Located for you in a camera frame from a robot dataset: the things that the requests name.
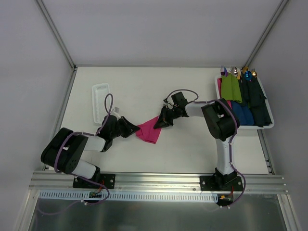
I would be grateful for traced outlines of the magenta paper napkin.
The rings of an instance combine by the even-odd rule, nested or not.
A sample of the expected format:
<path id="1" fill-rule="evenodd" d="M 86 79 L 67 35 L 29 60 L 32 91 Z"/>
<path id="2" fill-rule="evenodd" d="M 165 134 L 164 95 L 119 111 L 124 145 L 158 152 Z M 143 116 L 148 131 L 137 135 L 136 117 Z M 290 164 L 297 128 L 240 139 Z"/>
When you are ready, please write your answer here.
<path id="1" fill-rule="evenodd" d="M 135 133 L 136 136 L 144 142 L 156 144 L 161 133 L 161 128 L 154 128 L 157 121 L 158 117 L 154 117 L 151 120 L 138 125 L 139 130 Z"/>

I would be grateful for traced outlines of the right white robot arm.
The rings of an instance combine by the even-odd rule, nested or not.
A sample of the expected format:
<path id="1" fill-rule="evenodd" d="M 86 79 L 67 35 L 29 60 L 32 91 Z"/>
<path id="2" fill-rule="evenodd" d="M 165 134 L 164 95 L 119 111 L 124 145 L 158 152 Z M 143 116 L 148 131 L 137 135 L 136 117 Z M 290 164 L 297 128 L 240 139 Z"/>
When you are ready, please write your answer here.
<path id="1" fill-rule="evenodd" d="M 182 90 L 171 92 L 173 103 L 169 107 L 168 98 L 164 99 L 158 121 L 154 129 L 174 125 L 180 117 L 203 117 L 208 130 L 216 140 L 217 166 L 215 173 L 207 180 L 201 180 L 201 189 L 231 191 L 237 186 L 238 172 L 233 163 L 233 141 L 239 128 L 239 121 L 225 99 L 205 102 L 187 101 Z"/>

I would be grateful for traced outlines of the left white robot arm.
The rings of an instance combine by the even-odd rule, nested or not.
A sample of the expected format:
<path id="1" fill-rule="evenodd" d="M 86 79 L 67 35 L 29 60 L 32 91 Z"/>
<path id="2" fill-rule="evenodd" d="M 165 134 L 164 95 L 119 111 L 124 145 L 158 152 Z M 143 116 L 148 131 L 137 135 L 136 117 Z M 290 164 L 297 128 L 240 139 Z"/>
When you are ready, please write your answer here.
<path id="1" fill-rule="evenodd" d="M 112 146 L 113 140 L 127 138 L 140 128 L 130 123 L 125 117 L 105 116 L 97 134 L 74 132 L 61 128 L 43 150 L 40 160 L 54 168 L 57 173 L 73 175 L 77 179 L 74 188 L 99 188 L 105 185 L 114 188 L 115 175 L 105 177 L 98 166 L 81 159 L 84 151 L 104 153 Z"/>

